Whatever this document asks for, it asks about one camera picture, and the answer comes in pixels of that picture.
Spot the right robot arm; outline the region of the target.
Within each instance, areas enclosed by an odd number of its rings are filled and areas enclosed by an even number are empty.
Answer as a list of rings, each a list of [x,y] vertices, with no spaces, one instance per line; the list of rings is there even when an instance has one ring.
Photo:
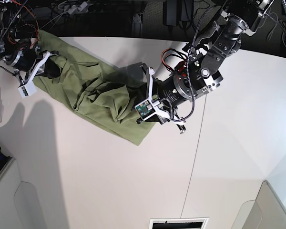
[[[38,20],[26,0],[0,0],[0,68],[19,80],[35,76],[49,79],[60,76],[59,66],[52,60],[56,50],[41,48]]]

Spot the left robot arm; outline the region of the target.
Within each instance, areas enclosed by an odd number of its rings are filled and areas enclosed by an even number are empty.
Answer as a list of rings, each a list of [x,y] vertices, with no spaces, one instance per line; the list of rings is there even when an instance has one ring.
[[[209,24],[189,45],[189,60],[175,67],[157,86],[157,96],[166,106],[177,107],[215,90],[222,81],[219,67],[236,53],[241,35],[256,33],[271,0],[226,0]]]

